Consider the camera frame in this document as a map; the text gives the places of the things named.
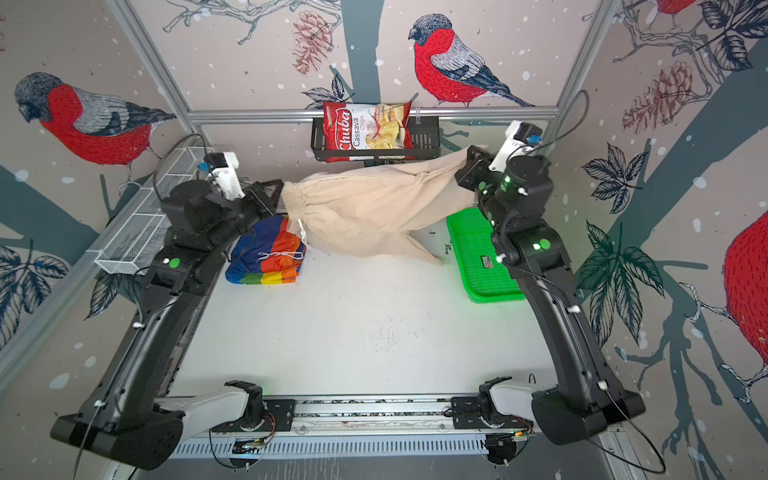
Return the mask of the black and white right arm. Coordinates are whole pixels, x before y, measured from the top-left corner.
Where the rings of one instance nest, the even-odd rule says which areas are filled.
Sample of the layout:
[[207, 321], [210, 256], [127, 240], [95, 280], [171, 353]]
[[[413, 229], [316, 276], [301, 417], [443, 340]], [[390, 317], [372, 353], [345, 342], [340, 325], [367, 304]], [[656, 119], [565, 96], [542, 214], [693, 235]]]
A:
[[543, 156], [514, 156], [503, 171], [471, 146], [456, 173], [476, 194], [491, 224], [497, 261], [534, 312], [552, 357], [556, 383], [531, 395], [531, 419], [557, 445], [586, 440], [642, 415], [641, 396], [623, 387], [608, 366], [577, 300], [577, 283], [559, 234], [543, 218], [553, 190]]

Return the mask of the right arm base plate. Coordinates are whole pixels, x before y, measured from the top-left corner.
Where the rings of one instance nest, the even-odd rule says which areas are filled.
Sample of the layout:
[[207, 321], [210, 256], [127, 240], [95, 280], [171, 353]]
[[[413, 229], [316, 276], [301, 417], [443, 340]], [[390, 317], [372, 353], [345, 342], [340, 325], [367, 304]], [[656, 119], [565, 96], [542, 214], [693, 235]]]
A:
[[474, 397], [452, 397], [443, 415], [453, 422], [458, 430], [467, 429], [512, 429], [528, 431], [532, 424], [523, 418], [500, 413], [487, 395]]

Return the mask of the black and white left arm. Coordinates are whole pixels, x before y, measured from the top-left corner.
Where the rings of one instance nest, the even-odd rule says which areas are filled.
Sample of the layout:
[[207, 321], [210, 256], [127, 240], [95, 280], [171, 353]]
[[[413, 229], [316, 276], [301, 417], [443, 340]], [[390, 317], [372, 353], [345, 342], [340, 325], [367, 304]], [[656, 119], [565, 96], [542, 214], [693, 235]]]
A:
[[179, 407], [157, 401], [156, 394], [177, 341], [213, 290], [226, 251], [257, 222], [275, 216], [282, 187], [280, 180], [255, 182], [228, 200], [212, 183], [190, 180], [162, 198], [170, 226], [144, 275], [133, 321], [90, 397], [78, 412], [57, 418], [52, 439], [152, 470], [192, 435], [193, 421], [210, 429], [262, 415], [261, 389], [249, 382], [228, 382]]

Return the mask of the beige shorts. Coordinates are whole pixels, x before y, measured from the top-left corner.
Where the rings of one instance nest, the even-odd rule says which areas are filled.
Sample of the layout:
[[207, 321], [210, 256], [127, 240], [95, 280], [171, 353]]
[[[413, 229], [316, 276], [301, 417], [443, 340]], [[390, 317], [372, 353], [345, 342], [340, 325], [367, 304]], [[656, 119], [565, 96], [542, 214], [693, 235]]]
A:
[[322, 172], [287, 182], [281, 201], [288, 231], [326, 253], [401, 256], [440, 265], [412, 233], [475, 204], [475, 194], [455, 179], [468, 153], [464, 148], [427, 161]]

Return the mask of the rainbow striped shorts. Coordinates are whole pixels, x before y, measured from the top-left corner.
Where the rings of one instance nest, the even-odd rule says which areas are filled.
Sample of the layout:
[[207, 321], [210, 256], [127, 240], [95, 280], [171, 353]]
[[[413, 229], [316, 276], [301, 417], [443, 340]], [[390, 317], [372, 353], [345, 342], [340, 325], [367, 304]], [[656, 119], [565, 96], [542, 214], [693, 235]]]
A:
[[235, 243], [225, 271], [229, 283], [280, 285], [295, 283], [306, 246], [288, 231], [289, 219], [276, 215], [256, 223]]

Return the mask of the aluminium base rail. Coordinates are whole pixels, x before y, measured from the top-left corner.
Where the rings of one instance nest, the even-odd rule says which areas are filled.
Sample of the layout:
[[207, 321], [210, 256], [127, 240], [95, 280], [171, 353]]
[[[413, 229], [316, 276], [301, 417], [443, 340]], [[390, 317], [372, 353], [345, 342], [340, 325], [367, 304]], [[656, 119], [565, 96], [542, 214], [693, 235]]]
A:
[[[243, 387], [227, 386], [198, 396], [161, 397], [149, 402], [152, 413], [178, 412], [184, 422], [182, 438], [202, 435], [226, 421], [240, 417], [250, 402], [262, 399], [293, 399], [296, 401], [292, 428], [280, 433], [216, 433], [230, 435], [397, 435], [438, 434], [459, 431], [451, 419], [443, 415], [450, 405], [450, 395], [258, 395]], [[528, 420], [532, 429], [467, 429], [468, 431], [511, 432], [524, 435], [541, 428], [531, 413], [514, 415]]]

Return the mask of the green plastic tray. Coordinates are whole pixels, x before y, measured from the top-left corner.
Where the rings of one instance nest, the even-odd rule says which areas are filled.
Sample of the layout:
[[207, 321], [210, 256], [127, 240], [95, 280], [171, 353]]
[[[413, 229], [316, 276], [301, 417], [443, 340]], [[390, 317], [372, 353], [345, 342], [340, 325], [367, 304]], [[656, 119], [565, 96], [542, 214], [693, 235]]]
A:
[[[491, 242], [492, 226], [477, 208], [469, 208], [446, 218], [462, 284], [474, 303], [488, 304], [522, 301], [524, 294], [506, 268], [496, 261]], [[486, 269], [481, 256], [488, 256], [493, 267]]]

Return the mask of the aluminium horizontal frame bar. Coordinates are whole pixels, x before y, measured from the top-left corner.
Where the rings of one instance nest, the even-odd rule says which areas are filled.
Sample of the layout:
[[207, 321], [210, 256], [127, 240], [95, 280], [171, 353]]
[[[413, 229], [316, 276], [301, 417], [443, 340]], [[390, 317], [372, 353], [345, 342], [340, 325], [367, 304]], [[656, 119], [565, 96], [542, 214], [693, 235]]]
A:
[[[439, 117], [445, 120], [468, 121], [512, 121], [517, 119], [552, 121], [557, 118], [559, 113], [560, 110], [555, 106], [411, 108], [411, 114], [414, 118]], [[322, 117], [322, 109], [193, 110], [187, 114], [188, 121], [196, 126], [311, 123], [314, 118]]]

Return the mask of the red cassava chips bag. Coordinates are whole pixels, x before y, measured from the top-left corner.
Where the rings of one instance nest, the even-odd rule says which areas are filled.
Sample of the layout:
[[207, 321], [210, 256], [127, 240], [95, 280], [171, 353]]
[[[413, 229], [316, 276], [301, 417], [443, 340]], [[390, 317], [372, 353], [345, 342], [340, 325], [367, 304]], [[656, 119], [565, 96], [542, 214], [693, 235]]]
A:
[[352, 161], [363, 150], [404, 150], [413, 147], [407, 128], [411, 102], [399, 104], [323, 103], [325, 162]]

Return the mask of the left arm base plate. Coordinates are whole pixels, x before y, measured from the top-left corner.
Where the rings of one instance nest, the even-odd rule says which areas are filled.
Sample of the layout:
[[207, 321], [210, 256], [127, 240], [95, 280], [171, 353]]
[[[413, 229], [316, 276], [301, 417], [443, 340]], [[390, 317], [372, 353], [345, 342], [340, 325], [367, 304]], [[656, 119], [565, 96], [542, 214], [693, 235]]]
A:
[[212, 428], [213, 433], [289, 432], [292, 428], [296, 401], [293, 399], [262, 399], [250, 402], [244, 413], [235, 420], [226, 421]]

